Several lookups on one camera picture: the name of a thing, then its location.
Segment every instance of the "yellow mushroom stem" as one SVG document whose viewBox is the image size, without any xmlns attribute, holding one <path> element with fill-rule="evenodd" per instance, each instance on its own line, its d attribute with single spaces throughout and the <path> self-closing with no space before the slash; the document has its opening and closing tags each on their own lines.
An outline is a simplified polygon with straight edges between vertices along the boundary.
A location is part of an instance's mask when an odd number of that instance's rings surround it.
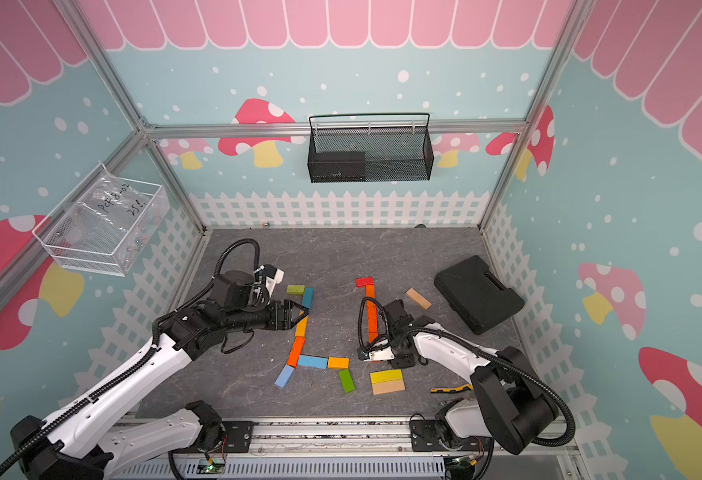
<svg viewBox="0 0 702 480">
<path fill-rule="evenodd" d="M 253 150 L 257 168 L 274 168 L 284 163 L 284 159 L 277 151 L 277 142 L 274 140 L 262 141 L 255 145 Z"/>
<path fill-rule="evenodd" d="M 436 165 L 439 168 L 453 168 L 458 166 L 458 151 L 450 150 L 442 154 L 442 159 Z"/>
<path fill-rule="evenodd" d="M 532 152 L 525 150 L 525 152 L 521 155 L 521 161 L 519 162 L 519 165 L 516 166 L 516 170 L 514 172 L 516 173 L 516 178 L 519 178 L 521 181 L 527 180 L 527 167 L 530 166 L 530 160 L 532 160 Z"/>
</svg>

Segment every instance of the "gray marble floor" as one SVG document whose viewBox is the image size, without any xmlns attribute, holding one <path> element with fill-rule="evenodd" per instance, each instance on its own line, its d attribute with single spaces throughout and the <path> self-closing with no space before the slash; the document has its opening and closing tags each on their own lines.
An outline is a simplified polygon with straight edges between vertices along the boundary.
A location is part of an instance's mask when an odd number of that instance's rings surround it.
<svg viewBox="0 0 702 480">
<path fill-rule="evenodd" d="M 452 332 L 480 345 L 521 348 L 510 320 L 477 337 L 435 289 L 434 275 L 471 256 L 487 258 L 476 228 L 407 229 L 291 229 L 215 230 L 191 284 L 191 293 L 208 282 L 220 253 L 235 240 L 250 237 L 260 243 L 261 263 L 285 271 L 274 298 L 288 298 L 290 283 L 315 289 L 307 342 L 303 353 L 351 358 L 356 391 L 346 395 L 336 370 L 298 367 L 287 387 L 273 384 L 287 360 L 294 332 L 256 331 L 242 350 L 223 355 L 216 347 L 154 389 L 142 402 L 138 416 L 160 418 L 194 400 L 204 400 L 223 417 L 254 416 L 372 416 L 433 414 L 442 400 L 437 386 L 458 386 L 463 380 L 436 362 L 404 370 L 406 390 L 373 396 L 369 374 L 387 370 L 387 362 L 356 360 L 356 319 L 364 296 L 355 281 L 375 278 L 378 300 L 402 299 L 414 316 L 427 314 Z M 237 249 L 223 270 L 251 270 L 252 249 Z M 405 292 L 415 288 L 433 305 L 428 311 Z M 244 340 L 234 334 L 231 345 Z"/>
</svg>

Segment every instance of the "red mushroom cap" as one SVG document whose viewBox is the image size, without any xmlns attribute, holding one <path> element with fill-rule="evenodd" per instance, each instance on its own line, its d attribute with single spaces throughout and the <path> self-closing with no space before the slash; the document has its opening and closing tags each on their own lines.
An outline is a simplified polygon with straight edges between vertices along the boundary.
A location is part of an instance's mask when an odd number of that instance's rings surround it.
<svg viewBox="0 0 702 480">
<path fill-rule="evenodd" d="M 493 138 L 492 141 L 487 144 L 487 153 L 490 155 L 505 155 L 511 151 L 515 140 L 516 134 L 504 132 Z"/>
<path fill-rule="evenodd" d="M 234 124 L 293 124 L 295 120 L 277 105 L 260 98 L 245 101 L 231 123 Z M 257 138 L 222 138 L 217 148 L 226 155 L 239 155 L 257 144 L 269 140 L 286 141 L 301 144 L 303 137 L 257 137 Z"/>
<path fill-rule="evenodd" d="M 554 153 L 554 111 L 548 105 L 540 117 L 538 128 L 532 132 L 527 149 L 532 153 L 538 173 L 542 177 L 548 171 L 550 156 Z"/>
</svg>

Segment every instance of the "wall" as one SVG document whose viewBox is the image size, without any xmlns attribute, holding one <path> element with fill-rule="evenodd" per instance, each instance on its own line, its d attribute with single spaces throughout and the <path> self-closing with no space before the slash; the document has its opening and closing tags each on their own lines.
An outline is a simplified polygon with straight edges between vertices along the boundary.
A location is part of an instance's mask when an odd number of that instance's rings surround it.
<svg viewBox="0 0 702 480">
<path fill-rule="evenodd" d="M 550 106 L 487 230 L 519 329 L 594 480 L 702 480 L 702 2 L 599 0 Z"/>
<path fill-rule="evenodd" d="M 51 1 L 0 2 L 0 270 L 132 130 Z M 161 183 L 145 154 L 125 177 Z M 0 312 L 0 463 L 10 429 L 84 392 L 150 336 L 197 233 L 170 198 L 125 278 L 48 259 Z M 21 478 L 14 467 L 4 478 Z"/>
<path fill-rule="evenodd" d="M 481 220 L 511 148 L 509 134 L 488 153 L 497 135 L 432 135 L 436 160 L 428 182 L 312 184 L 308 142 L 298 143 L 300 137 L 265 139 L 233 156 L 214 138 L 167 139 L 160 147 L 208 225 L 467 226 Z M 261 150 L 264 144 L 270 149 Z M 266 162 L 279 168 L 258 167 Z"/>
</svg>

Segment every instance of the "wooden block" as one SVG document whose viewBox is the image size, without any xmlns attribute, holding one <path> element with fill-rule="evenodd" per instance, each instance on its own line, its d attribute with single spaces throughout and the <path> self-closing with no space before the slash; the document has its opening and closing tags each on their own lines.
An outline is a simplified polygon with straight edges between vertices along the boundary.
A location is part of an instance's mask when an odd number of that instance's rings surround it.
<svg viewBox="0 0 702 480">
<path fill-rule="evenodd" d="M 298 357 L 298 365 L 327 370 L 327 359 L 321 356 L 301 355 Z"/>
<path fill-rule="evenodd" d="M 345 390 L 346 393 L 351 393 L 356 390 L 353 380 L 351 379 L 351 372 L 349 372 L 348 369 L 340 370 L 338 376 L 340 376 L 340 382 L 343 384 L 343 390 Z"/>
<path fill-rule="evenodd" d="M 373 383 L 391 382 L 392 380 L 401 380 L 402 370 L 383 370 L 382 372 L 373 372 L 369 374 L 369 379 Z"/>
<path fill-rule="evenodd" d="M 345 369 L 349 368 L 349 360 L 339 358 L 336 356 L 331 356 L 330 358 L 327 359 L 327 368 L 328 369 L 345 370 Z"/>
<path fill-rule="evenodd" d="M 306 290 L 305 285 L 287 285 L 287 294 L 288 295 L 303 295 L 303 292 Z"/>
<path fill-rule="evenodd" d="M 308 326 L 308 317 L 298 322 L 295 327 L 295 336 L 306 336 L 306 327 Z"/>
<path fill-rule="evenodd" d="M 390 382 L 381 382 L 373 384 L 373 395 L 381 393 L 401 392 L 404 390 L 404 380 L 391 380 Z"/>
<path fill-rule="evenodd" d="M 414 288 L 407 290 L 407 296 L 413 299 L 413 302 L 420 305 L 423 308 L 423 310 L 428 310 L 431 306 L 431 302 L 423 298 L 423 295 L 421 295 L 420 293 L 415 292 Z"/>
<path fill-rule="evenodd" d="M 289 378 L 292 376 L 294 371 L 295 369 L 293 367 L 285 365 L 282 369 L 282 372 L 279 374 L 279 377 L 277 377 L 277 381 L 273 384 L 278 386 L 280 389 L 283 389 L 284 386 L 287 385 L 287 382 L 289 381 Z"/>
<path fill-rule="evenodd" d="M 305 336 L 295 337 L 295 343 L 293 343 L 293 351 L 289 353 L 289 358 L 287 358 L 287 364 L 291 367 L 298 366 L 298 359 L 300 358 L 300 352 L 303 351 L 303 346 L 306 345 Z"/>
</svg>

